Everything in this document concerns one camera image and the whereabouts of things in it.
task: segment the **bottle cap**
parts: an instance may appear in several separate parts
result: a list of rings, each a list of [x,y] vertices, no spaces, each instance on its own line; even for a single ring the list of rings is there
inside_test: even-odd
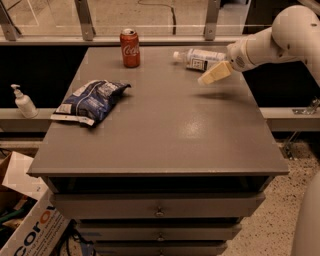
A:
[[[174,60],[176,60],[176,61],[182,61],[182,58],[181,58],[181,55],[180,55],[179,52],[174,52],[174,53],[173,53],[173,58],[174,58]]]
[[[20,85],[12,84],[11,88],[14,90],[14,94],[16,95],[16,98],[20,98],[23,96],[23,93],[18,89]]]

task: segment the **cardboard box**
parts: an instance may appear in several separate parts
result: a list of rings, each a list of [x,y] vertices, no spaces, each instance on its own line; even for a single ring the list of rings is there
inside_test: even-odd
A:
[[[0,256],[48,256],[70,222],[50,203],[52,192],[46,184],[26,174],[32,160],[17,152],[11,154],[2,185],[38,201],[3,246]]]
[[[11,153],[0,162],[0,212],[8,208],[13,208],[22,197],[20,193],[2,185],[10,158]]]

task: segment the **drawer handle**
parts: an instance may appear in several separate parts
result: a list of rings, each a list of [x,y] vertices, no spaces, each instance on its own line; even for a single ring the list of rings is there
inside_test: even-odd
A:
[[[162,211],[161,207],[158,207],[158,211],[154,215],[159,218],[164,216],[164,212]]]
[[[162,236],[162,233],[159,234],[159,237],[157,239],[158,242],[164,242],[164,237]]]

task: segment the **speckled floor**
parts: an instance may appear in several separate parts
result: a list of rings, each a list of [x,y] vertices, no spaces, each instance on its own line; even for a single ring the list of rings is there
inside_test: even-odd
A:
[[[307,185],[320,170],[318,135],[303,135],[287,159],[288,176],[276,177],[265,190],[266,200],[250,218],[223,256],[289,256],[301,201]],[[283,140],[277,140],[279,148]]]

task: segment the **soda can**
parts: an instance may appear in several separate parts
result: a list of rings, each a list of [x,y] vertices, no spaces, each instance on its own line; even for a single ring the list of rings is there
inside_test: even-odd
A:
[[[134,29],[126,28],[120,34],[123,65],[135,68],[140,65],[139,37]]]

